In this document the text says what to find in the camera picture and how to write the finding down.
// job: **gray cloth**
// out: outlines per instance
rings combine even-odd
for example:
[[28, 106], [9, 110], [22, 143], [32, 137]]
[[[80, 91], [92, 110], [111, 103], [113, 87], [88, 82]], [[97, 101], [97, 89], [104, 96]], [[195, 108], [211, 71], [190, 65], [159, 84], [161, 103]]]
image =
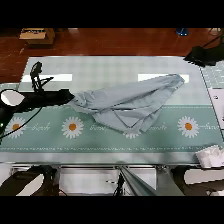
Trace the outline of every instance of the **gray cloth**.
[[74, 94], [69, 104], [90, 114], [95, 121], [126, 133], [147, 131], [156, 121], [161, 107], [184, 83], [179, 75]]

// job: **white crumpled tissue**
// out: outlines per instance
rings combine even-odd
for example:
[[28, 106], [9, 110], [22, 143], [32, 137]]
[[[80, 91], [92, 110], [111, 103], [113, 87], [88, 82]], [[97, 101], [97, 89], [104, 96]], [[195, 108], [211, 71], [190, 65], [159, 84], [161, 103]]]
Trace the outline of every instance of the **white crumpled tissue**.
[[203, 168], [224, 166], [224, 149], [218, 145], [205, 148], [195, 153]]

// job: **daisy print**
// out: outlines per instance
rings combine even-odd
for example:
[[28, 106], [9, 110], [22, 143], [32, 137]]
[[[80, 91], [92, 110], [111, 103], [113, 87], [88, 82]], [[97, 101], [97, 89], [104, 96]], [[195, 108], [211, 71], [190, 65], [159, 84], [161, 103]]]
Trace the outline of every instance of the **daisy print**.
[[82, 134], [83, 122], [78, 117], [69, 117], [63, 122], [62, 131], [66, 138], [76, 138]]
[[182, 131], [182, 135], [185, 137], [194, 138], [199, 133], [199, 127], [194, 118], [182, 117], [179, 119], [177, 127], [179, 131]]
[[[14, 117], [11, 119], [11, 121], [8, 123], [8, 125], [6, 126], [5, 131], [7, 133], [11, 132], [11, 131], [15, 131], [16, 129], [18, 129], [20, 126], [22, 126], [25, 123], [25, 119], [21, 118], [21, 117]], [[19, 130], [13, 132], [12, 134], [10, 134], [8, 136], [8, 138], [17, 138], [20, 135], [23, 134], [23, 131], [26, 130], [26, 125], [24, 125], [22, 128], [20, 128]]]
[[123, 135], [125, 135], [125, 137], [126, 137], [126, 138], [129, 138], [129, 139], [136, 138], [136, 137], [138, 137], [140, 134], [141, 134], [141, 132], [137, 132], [137, 133], [126, 133], [126, 132], [124, 132], [124, 133], [123, 133]]

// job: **table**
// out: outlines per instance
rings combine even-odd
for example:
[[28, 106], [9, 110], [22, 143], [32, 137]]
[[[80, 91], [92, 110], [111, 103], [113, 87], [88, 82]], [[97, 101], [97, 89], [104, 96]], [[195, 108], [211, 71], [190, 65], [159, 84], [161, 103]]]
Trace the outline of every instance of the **table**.
[[[18, 136], [4, 138], [1, 162], [61, 164], [197, 164], [195, 151], [223, 138], [202, 73], [182, 57], [62, 56], [32, 57], [19, 91], [32, 91], [31, 67], [42, 62], [43, 77], [54, 76], [45, 90], [70, 89], [71, 93], [142, 81], [159, 74], [180, 74], [186, 83], [163, 106], [156, 123], [139, 135], [127, 135], [94, 122], [70, 106], [47, 107]], [[12, 122], [27, 120], [32, 112], [15, 114]], [[63, 122], [82, 123], [79, 136], [67, 138]], [[191, 124], [193, 137], [182, 135], [178, 125]]]

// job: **folded garment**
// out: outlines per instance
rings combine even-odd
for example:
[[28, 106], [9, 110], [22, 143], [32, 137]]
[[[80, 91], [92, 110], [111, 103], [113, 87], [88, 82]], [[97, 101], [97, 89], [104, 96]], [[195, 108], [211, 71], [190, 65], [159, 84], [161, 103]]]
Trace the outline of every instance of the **folded garment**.
[[90, 114], [95, 121], [126, 133], [147, 131], [158, 118], [161, 107], [184, 83], [180, 75], [74, 94], [69, 104]]

